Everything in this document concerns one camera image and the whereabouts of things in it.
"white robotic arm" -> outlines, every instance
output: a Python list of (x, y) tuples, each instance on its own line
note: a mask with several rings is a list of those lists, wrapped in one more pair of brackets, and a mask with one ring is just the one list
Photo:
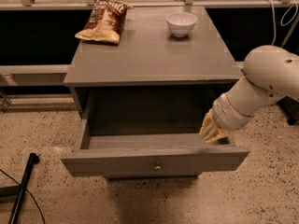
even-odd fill
[(252, 50), (244, 61), (244, 76), (214, 101), (200, 136), (212, 142), (245, 127), (261, 107), (285, 96), (299, 101), (299, 57), (274, 46)]

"black pole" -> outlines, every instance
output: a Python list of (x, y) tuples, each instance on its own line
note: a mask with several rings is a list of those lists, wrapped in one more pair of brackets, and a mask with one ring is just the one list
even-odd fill
[(38, 156), (35, 153), (31, 153), (29, 156), (27, 165), (26, 165), (26, 169), (22, 176), (21, 185), (20, 185), (20, 188), (18, 191), (18, 195), (16, 197), (16, 201), (13, 205), (8, 224), (11, 224), (11, 223), (15, 224), (18, 221), (19, 212), (21, 211), (21, 203), (24, 198), (25, 192), (27, 190), (31, 171), (34, 167), (34, 164), (38, 163), (38, 162), (39, 162)]

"bowl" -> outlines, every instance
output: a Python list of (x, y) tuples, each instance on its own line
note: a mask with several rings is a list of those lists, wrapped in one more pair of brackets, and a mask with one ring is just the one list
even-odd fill
[(188, 12), (173, 12), (166, 16), (169, 30), (174, 36), (187, 35), (197, 22), (197, 18)]

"speckled floor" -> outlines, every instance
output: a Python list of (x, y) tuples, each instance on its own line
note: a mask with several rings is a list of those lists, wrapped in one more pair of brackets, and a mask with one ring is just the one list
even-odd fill
[[(46, 223), (299, 223), (299, 126), (289, 126), (276, 105), (234, 134), (238, 146), (250, 149), (237, 171), (197, 180), (74, 178), (60, 154), (74, 148), (78, 128), (73, 108), (0, 115), (0, 168), (21, 181), (30, 152), (40, 156), (28, 189)], [(0, 187), (10, 185), (0, 174)], [(11, 207), (0, 203), (0, 223)], [(19, 223), (42, 223), (27, 194)]]

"chip bag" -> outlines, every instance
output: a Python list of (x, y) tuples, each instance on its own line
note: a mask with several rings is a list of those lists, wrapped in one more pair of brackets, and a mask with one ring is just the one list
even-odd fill
[(119, 44), (127, 9), (131, 8), (119, 1), (97, 0), (88, 22), (75, 37)]

